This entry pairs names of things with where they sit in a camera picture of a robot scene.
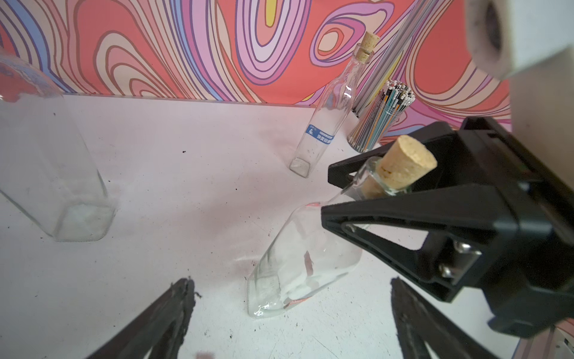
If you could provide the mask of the clear bottle red label cork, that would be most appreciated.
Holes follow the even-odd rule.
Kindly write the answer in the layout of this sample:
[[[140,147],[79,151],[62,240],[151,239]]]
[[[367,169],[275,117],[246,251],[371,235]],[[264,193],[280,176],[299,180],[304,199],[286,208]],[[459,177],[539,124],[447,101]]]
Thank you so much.
[[[421,142],[400,136],[384,156],[362,165],[352,182],[327,205],[393,197],[410,192],[414,182],[437,166]],[[296,209],[248,279],[248,314],[269,318],[283,314],[352,272],[362,249],[325,230],[323,203]]]

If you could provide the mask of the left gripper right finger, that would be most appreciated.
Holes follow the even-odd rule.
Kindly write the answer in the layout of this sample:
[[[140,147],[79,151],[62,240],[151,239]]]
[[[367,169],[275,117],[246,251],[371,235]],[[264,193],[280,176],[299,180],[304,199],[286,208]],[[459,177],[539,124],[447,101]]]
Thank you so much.
[[[404,358],[494,358],[400,278],[391,280],[391,305]]]

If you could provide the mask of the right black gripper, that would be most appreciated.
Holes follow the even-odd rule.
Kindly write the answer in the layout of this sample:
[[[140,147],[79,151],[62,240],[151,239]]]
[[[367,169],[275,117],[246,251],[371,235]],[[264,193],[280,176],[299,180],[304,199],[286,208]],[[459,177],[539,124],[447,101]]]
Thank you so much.
[[[325,206],[323,228],[442,302],[481,290],[499,333],[532,337],[572,317],[572,191],[491,118],[416,137],[438,161],[417,191]],[[365,224],[427,236],[410,250]]]

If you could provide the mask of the clear bottle with black cap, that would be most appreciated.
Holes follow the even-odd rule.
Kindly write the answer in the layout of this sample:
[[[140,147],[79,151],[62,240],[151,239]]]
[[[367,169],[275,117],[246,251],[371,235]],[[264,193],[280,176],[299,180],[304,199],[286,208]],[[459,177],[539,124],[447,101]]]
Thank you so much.
[[[102,239],[115,216],[60,88],[1,51],[1,194],[58,242]]]

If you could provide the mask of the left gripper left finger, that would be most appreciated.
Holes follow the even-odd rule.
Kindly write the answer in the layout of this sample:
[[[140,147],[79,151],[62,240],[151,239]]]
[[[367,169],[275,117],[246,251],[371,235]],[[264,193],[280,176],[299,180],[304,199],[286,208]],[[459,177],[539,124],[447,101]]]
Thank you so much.
[[[181,278],[90,358],[177,358],[191,321],[195,285]]]

